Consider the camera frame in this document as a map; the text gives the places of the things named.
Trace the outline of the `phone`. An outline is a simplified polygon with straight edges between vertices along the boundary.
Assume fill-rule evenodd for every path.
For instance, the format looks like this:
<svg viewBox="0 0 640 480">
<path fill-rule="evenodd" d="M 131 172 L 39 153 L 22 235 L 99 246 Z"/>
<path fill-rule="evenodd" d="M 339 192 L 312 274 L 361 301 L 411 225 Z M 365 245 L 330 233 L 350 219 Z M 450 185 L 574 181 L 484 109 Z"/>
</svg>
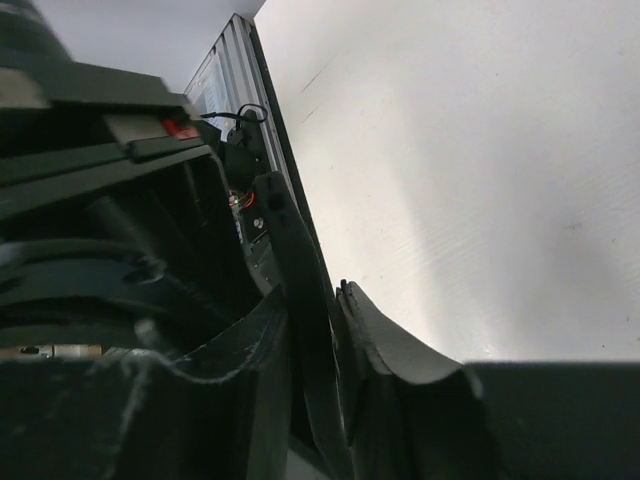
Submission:
<svg viewBox="0 0 640 480">
<path fill-rule="evenodd" d="M 354 477 L 339 407 L 330 317 L 315 245 L 279 172 L 260 175 L 255 190 L 289 310 L 315 446 L 334 479 Z"/>
</svg>

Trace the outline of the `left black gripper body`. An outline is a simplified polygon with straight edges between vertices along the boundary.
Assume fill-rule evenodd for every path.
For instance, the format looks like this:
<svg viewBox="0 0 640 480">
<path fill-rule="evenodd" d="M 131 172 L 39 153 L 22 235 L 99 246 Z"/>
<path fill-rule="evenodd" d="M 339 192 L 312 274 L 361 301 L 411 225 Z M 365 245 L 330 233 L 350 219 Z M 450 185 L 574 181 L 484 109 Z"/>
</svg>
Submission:
<svg viewBox="0 0 640 480">
<path fill-rule="evenodd" d="M 216 151 L 155 76 L 75 61 L 30 1 L 1 5 L 1 345 L 179 351 L 245 317 Z"/>
</svg>

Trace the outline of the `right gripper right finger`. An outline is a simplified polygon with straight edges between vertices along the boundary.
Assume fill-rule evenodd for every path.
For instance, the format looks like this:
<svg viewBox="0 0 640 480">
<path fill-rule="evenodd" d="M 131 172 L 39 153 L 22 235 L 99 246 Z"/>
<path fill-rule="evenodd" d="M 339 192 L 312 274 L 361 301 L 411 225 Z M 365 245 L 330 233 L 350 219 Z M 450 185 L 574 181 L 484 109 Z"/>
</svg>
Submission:
<svg viewBox="0 0 640 480">
<path fill-rule="evenodd" d="M 635 479 L 635 362 L 455 361 L 336 292 L 343 412 L 359 479 Z"/>
</svg>

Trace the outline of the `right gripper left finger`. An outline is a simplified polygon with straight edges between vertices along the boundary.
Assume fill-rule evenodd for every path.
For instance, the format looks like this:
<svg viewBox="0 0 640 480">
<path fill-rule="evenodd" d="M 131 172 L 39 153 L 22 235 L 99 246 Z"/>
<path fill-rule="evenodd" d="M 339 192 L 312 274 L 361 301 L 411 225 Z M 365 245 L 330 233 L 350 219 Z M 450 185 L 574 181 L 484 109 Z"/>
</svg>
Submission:
<svg viewBox="0 0 640 480">
<path fill-rule="evenodd" d="M 179 361 L 1 364 L 5 479 L 281 479 L 291 410 L 280 289 Z"/>
</svg>

